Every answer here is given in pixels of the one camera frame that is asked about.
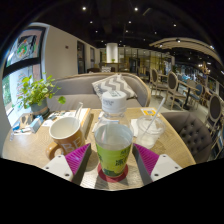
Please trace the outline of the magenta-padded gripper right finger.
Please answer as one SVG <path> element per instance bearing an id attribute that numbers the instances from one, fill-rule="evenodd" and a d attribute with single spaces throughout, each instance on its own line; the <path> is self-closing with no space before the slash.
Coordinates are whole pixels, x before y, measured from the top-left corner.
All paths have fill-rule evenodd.
<path id="1" fill-rule="evenodd" d="M 132 153 L 136 159 L 144 185 L 155 182 L 182 169 L 167 154 L 158 155 L 138 144 L 133 144 Z"/>

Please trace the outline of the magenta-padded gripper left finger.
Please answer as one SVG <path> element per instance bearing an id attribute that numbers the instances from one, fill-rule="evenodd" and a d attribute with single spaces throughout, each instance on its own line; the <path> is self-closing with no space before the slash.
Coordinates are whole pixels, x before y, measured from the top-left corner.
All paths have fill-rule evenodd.
<path id="1" fill-rule="evenodd" d="M 77 185 L 81 184 L 86 166 L 91 155 L 91 144 L 88 143 L 71 153 L 53 158 L 43 170 L 48 171 Z"/>

